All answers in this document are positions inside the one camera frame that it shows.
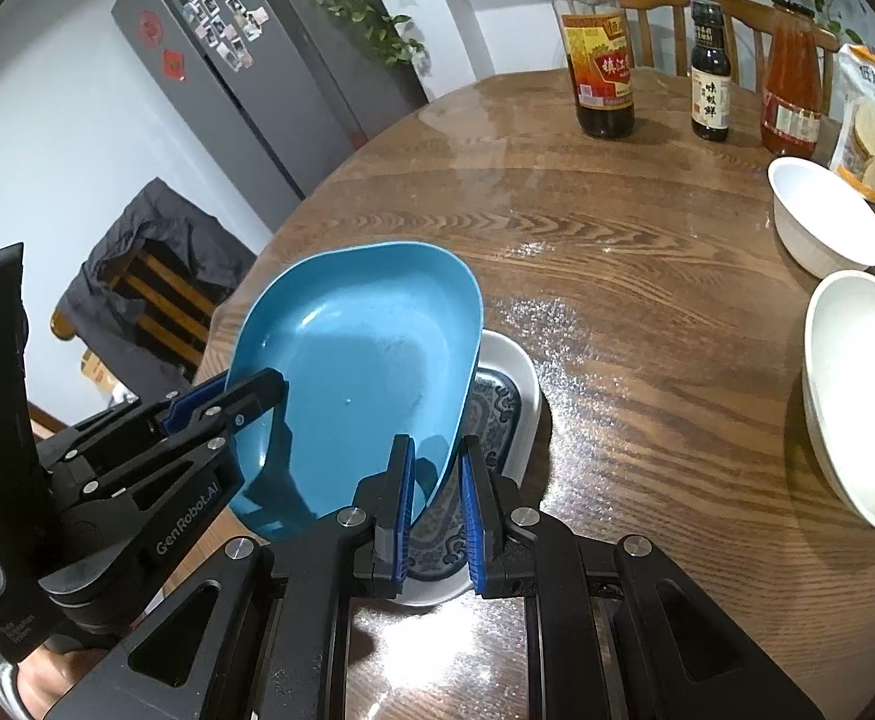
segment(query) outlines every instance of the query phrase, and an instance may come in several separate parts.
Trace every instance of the refrigerator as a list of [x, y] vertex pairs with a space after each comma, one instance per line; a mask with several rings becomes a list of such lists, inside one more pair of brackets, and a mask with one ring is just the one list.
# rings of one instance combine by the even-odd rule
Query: refrigerator
[[117, 0], [146, 69], [271, 230], [356, 149], [426, 103], [316, 0]]

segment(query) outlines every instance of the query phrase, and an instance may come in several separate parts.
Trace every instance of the glass bottle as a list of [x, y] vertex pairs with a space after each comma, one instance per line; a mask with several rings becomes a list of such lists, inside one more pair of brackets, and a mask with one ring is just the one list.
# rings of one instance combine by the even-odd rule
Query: glass bottle
[[695, 0], [691, 50], [691, 129], [708, 141], [727, 141], [732, 108], [732, 62], [724, 51], [724, 15], [717, 2]]
[[814, 11], [790, 0], [772, 2], [777, 13], [762, 90], [761, 143], [776, 156], [810, 159], [823, 107]]
[[594, 138], [634, 128], [628, 20], [617, 0], [551, 0], [574, 88], [578, 123]]

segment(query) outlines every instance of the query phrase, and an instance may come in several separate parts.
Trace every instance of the blue tray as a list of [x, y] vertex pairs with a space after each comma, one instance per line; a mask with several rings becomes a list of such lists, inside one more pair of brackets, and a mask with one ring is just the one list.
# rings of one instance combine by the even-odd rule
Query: blue tray
[[421, 514], [451, 461], [478, 362], [481, 292], [449, 251], [389, 242], [319, 254], [278, 277], [242, 327], [228, 386], [262, 367], [289, 384], [284, 413], [239, 432], [231, 509], [269, 541], [351, 503], [415, 440]]

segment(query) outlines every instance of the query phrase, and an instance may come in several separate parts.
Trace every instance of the white bowl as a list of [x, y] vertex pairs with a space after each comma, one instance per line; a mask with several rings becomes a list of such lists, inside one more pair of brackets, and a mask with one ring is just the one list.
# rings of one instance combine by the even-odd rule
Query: white bowl
[[[531, 457], [537, 422], [541, 418], [541, 386], [537, 380], [535, 364], [528, 353], [510, 338], [493, 330], [484, 330], [481, 334], [478, 367], [497, 370], [506, 375], [517, 388], [521, 399], [521, 413], [511, 438], [508, 459], [501, 469], [503, 476], [510, 477], [520, 485]], [[465, 563], [460, 570], [439, 581], [405, 579], [401, 594], [394, 600], [406, 607], [432, 607], [457, 598], [468, 592], [472, 586], [468, 564]]]
[[804, 415], [820, 469], [875, 527], [875, 277], [828, 276], [804, 321]]
[[768, 167], [775, 227], [798, 265], [818, 278], [875, 267], [875, 215], [826, 167], [781, 157]]

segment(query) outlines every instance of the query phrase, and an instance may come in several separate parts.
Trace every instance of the wooden table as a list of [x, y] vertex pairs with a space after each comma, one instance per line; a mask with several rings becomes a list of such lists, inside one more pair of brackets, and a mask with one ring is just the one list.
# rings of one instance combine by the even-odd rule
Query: wooden table
[[[818, 282], [775, 235], [757, 95], [734, 90], [729, 141], [713, 145], [691, 133], [687, 79], [639, 70], [634, 87], [621, 142], [580, 132], [565, 71], [487, 79], [391, 127], [218, 310], [201, 375], [228, 365], [253, 299], [302, 257], [449, 248], [487, 327], [537, 364], [549, 408], [525, 496], [586, 536], [647, 533], [829, 718], [856, 717], [875, 692], [875, 531], [809, 447], [801, 336]], [[181, 570], [236, 533], [225, 512]], [[347, 714], [523, 717], [524, 669], [516, 601], [363, 605]]]

